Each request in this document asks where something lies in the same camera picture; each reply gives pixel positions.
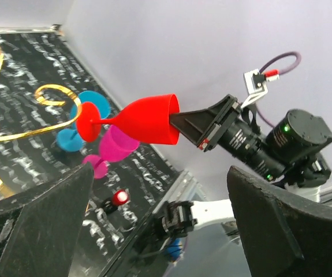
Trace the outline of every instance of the black marble table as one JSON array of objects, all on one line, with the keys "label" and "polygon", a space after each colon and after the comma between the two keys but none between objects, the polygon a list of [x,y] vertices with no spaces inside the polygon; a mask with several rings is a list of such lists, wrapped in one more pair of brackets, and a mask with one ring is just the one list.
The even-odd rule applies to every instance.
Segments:
[{"label": "black marble table", "polygon": [[[76,93],[92,90],[106,95],[55,33],[0,34],[0,47],[5,55],[0,73],[0,135],[68,119],[72,104],[59,91],[49,89],[45,95],[67,100],[67,105],[37,104],[33,93],[41,85],[60,84]],[[118,108],[108,100],[113,116]],[[0,143],[0,179],[14,193],[46,182],[80,164],[85,155],[98,153],[99,139],[78,153],[64,153],[55,144],[56,134]],[[103,276],[178,175],[149,145],[111,164],[108,175],[94,183],[70,276]],[[119,188],[128,190],[131,201],[107,216],[98,204]]]}]

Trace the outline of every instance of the gold curl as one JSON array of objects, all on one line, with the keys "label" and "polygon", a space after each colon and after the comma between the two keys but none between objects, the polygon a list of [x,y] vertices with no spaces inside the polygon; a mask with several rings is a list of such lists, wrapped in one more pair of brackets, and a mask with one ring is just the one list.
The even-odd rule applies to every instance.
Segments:
[{"label": "gold curl", "polygon": [[[3,53],[2,53],[2,50],[0,49],[0,69],[2,67],[2,64],[3,64]],[[23,139],[23,138],[26,138],[26,137],[29,137],[29,136],[35,136],[35,135],[47,133],[47,132],[50,132],[50,131],[53,131],[53,130],[62,129],[64,127],[67,127],[67,126],[71,125],[74,121],[76,121],[78,119],[78,117],[80,116],[81,111],[82,111],[81,101],[80,101],[79,97],[73,91],[71,91],[69,88],[63,87],[61,85],[56,85],[56,84],[42,85],[41,87],[39,87],[35,91],[35,99],[38,101],[38,103],[40,103],[42,105],[47,105],[47,106],[63,106],[66,103],[65,101],[46,100],[44,98],[42,92],[43,92],[43,90],[48,89],[48,88],[57,89],[57,90],[63,92],[69,98],[71,98],[73,103],[77,107],[76,116],[74,118],[72,118],[71,120],[68,120],[66,122],[59,123],[59,124],[56,124],[56,125],[53,125],[53,126],[40,128],[38,130],[31,130],[31,131],[27,131],[27,132],[24,132],[24,133],[10,134],[10,135],[7,135],[7,136],[0,136],[0,142],[1,141],[10,141],[10,140]]]}]

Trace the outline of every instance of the white wall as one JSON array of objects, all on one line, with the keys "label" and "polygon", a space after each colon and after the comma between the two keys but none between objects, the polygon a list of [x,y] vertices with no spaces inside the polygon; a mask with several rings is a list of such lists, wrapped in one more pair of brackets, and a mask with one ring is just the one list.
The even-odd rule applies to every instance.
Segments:
[{"label": "white wall", "polygon": [[36,28],[62,24],[73,1],[0,0],[0,27]]},{"label": "white wall", "polygon": [[[300,51],[300,67],[270,84],[260,106],[274,122],[303,108],[332,129],[330,0],[76,0],[64,30],[121,104],[176,93],[182,111],[208,107],[227,93],[244,100],[244,72]],[[219,149],[199,152],[184,138],[159,149],[210,188],[212,199],[226,197],[226,173],[241,165]],[[332,167],[332,145],[325,154]]]}]

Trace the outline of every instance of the red cap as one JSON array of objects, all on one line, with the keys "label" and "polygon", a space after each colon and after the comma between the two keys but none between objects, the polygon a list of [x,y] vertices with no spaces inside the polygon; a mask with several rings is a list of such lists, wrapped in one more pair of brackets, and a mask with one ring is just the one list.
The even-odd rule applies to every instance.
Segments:
[{"label": "red cap", "polygon": [[124,189],[120,189],[116,192],[112,198],[112,203],[115,206],[121,206],[129,201],[129,195]]}]

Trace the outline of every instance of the magenta cup base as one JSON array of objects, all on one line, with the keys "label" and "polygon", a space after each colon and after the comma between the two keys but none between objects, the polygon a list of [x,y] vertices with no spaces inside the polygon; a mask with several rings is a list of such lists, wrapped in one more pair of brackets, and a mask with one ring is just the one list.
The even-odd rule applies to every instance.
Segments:
[{"label": "magenta cup base", "polygon": [[115,125],[111,125],[99,143],[99,155],[110,163],[125,159],[140,145]]},{"label": "magenta cup base", "polygon": [[108,173],[106,162],[98,155],[88,155],[83,163],[91,163],[94,168],[94,179],[101,179]]}]

